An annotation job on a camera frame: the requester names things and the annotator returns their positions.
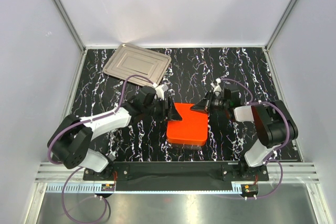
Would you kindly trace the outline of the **orange box lid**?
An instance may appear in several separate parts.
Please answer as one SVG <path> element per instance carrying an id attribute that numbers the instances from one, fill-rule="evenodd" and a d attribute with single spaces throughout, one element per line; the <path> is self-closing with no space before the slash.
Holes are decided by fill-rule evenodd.
<path id="1" fill-rule="evenodd" d="M 168 121 L 166 138 L 168 136 L 207 137 L 208 115 L 191 110 L 193 104 L 175 103 L 182 121 Z"/>

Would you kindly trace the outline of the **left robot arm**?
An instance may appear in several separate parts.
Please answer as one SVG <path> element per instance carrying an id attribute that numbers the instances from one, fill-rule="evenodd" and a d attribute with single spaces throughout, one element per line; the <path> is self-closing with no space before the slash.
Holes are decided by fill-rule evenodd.
<path id="1" fill-rule="evenodd" d="M 172 97 L 165 98 L 160 87 L 143 86 L 138 94 L 114 110 L 83 118 L 73 114 L 66 116 L 48 141 L 48 158 L 56 157 L 56 164 L 63 164 L 67 169 L 90 169 L 99 178 L 107 180 L 113 175 L 112 160 L 92 150 L 91 141 L 125 128 L 145 115 L 160 122 L 182 120 Z"/>

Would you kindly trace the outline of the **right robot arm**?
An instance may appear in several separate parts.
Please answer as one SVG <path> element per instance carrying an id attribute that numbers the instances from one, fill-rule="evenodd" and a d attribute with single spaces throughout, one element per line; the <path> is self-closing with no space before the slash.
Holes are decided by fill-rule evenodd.
<path id="1" fill-rule="evenodd" d="M 191 110 L 205 114 L 221 111 L 230 121 L 254 123 L 258 139 L 245 152 L 238 167 L 244 180 L 256 176 L 257 167 L 265 164 L 273 152 L 298 137 L 298 128 L 282 100 L 244 105 L 239 90 L 214 90 L 207 92 Z"/>

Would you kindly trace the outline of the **orange chocolate box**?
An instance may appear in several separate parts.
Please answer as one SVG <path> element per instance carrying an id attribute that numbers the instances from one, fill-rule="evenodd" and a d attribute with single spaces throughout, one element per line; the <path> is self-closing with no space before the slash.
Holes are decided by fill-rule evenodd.
<path id="1" fill-rule="evenodd" d="M 167 140 L 172 144 L 203 146 L 207 137 L 168 136 Z"/>

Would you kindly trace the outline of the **silver metal tray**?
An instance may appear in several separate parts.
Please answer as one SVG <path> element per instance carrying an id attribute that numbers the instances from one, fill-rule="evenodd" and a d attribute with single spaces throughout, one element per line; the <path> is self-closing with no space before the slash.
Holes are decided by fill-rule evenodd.
<path id="1" fill-rule="evenodd" d="M 132 44 L 121 44 L 103 67 L 103 73 L 125 80 L 137 74 L 159 84 L 171 57 Z"/>

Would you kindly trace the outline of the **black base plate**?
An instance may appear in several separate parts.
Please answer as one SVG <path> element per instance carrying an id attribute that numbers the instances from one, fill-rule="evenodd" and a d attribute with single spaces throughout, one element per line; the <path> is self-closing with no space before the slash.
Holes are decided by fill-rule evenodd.
<path id="1" fill-rule="evenodd" d="M 267 182 L 266 166 L 243 174 L 238 162 L 115 162 L 106 175 L 85 169 L 86 181 L 112 182 L 116 174 L 117 192 L 140 191 L 224 191 L 232 182 Z"/>

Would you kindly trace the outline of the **aluminium rail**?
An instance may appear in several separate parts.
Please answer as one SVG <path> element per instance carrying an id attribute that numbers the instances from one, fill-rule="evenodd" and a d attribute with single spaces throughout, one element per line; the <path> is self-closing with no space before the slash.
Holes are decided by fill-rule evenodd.
<path id="1" fill-rule="evenodd" d="M 35 182 L 64 182 L 78 168 L 67 169 L 63 165 L 42 162 L 35 177 Z"/>

